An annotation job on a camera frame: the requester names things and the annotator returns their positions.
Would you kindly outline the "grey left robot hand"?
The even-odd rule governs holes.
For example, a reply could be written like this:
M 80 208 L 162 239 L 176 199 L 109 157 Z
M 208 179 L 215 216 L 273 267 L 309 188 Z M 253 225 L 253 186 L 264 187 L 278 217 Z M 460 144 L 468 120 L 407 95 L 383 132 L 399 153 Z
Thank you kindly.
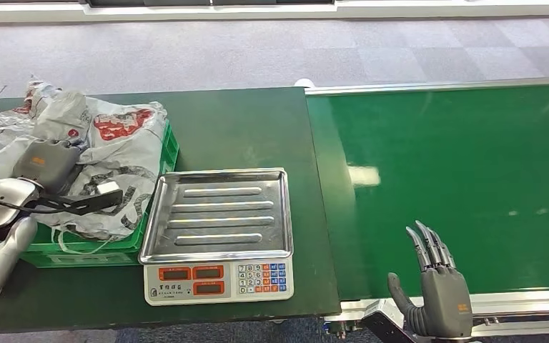
M 82 151 L 67 140 L 37 139 L 15 163 L 12 176 L 38 184 L 47 194 L 66 194 L 82 169 Z

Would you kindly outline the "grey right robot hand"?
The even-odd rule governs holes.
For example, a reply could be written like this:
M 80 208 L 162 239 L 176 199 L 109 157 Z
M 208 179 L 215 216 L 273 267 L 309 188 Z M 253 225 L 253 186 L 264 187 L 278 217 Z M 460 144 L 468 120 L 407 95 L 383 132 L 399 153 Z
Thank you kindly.
M 472 337 L 473 309 L 465 277 L 439 234 L 419 220 L 406 227 L 417 256 L 423 305 L 405 293 L 394 272 L 387 275 L 390 295 L 408 327 L 418 336 L 439 340 Z

